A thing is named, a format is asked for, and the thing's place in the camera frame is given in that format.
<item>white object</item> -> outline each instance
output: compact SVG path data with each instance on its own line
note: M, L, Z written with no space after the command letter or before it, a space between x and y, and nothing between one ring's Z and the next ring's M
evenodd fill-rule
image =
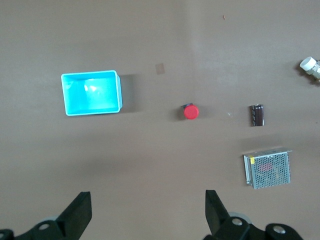
M309 75L313 75L320 80L320 61L315 60L311 56L307 57L300 63L300 67Z
M228 212L228 214L230 215L230 217L242 218L242 219L246 220L246 222L248 224L252 224L252 221L250 220L250 218L247 215L244 215L243 213L232 211L232 212Z
M305 71L309 71L316 65L316 63L317 61L309 56L300 63L300 67Z

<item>cyan plastic bin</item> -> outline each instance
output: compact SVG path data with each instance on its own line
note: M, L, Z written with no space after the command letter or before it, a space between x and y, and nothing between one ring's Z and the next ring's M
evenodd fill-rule
M61 75L68 116L114 114L122 108L120 77L114 70Z

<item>perforated metal cover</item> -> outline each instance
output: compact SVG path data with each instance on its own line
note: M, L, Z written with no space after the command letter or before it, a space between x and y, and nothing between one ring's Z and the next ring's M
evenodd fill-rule
M243 155L246 183L254 189L290 183L290 163L287 148L252 152Z

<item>yellow label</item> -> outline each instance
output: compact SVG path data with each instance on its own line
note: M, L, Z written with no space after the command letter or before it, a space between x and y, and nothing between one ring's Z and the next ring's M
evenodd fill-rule
M254 158L254 156L250 155L249 157L250 157L250 162L251 162L251 164L255 164L255 158Z

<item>red button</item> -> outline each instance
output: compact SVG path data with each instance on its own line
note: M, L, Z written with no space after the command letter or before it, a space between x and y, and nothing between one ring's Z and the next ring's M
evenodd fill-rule
M186 106L183 110L184 112L184 116L187 118L187 119L190 119L190 120L193 120L193 119L196 119L199 115L199 109L196 105L189 105L189 106Z

